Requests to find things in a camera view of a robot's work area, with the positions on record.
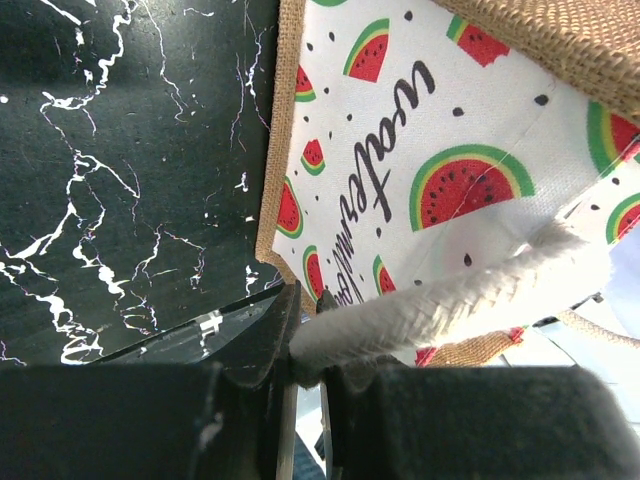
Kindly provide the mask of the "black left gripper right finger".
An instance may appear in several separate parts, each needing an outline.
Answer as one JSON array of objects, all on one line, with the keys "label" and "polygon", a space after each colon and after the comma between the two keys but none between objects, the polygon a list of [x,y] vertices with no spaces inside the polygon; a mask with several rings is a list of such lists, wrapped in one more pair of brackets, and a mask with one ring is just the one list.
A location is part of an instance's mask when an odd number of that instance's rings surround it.
[{"label": "black left gripper right finger", "polygon": [[391,357],[324,371],[332,479],[635,479],[639,439],[578,367],[415,368]]}]

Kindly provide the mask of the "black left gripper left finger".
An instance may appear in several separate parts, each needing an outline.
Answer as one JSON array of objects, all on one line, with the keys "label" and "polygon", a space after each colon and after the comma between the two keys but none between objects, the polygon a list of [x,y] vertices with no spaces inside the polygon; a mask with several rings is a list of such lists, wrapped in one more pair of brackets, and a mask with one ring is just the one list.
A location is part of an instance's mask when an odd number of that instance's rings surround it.
[{"label": "black left gripper left finger", "polygon": [[301,287],[196,363],[31,366],[1,374],[5,479],[289,479]]}]

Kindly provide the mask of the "watermelon print canvas bag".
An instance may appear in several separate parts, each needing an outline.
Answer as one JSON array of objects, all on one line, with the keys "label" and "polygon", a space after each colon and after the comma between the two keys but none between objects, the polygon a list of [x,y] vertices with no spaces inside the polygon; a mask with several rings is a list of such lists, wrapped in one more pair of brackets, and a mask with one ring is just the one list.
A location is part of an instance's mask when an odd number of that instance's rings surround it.
[{"label": "watermelon print canvas bag", "polygon": [[334,305],[301,378],[504,337],[639,220],[635,1],[284,1],[257,257]]}]

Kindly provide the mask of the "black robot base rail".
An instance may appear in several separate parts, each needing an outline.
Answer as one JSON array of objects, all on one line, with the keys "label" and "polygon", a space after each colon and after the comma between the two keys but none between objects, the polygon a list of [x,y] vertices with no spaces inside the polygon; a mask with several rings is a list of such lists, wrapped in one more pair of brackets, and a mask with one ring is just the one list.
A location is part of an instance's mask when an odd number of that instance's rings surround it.
[{"label": "black robot base rail", "polygon": [[280,291],[281,286],[272,288],[199,315],[178,327],[102,357],[93,365],[197,363],[258,321]]}]

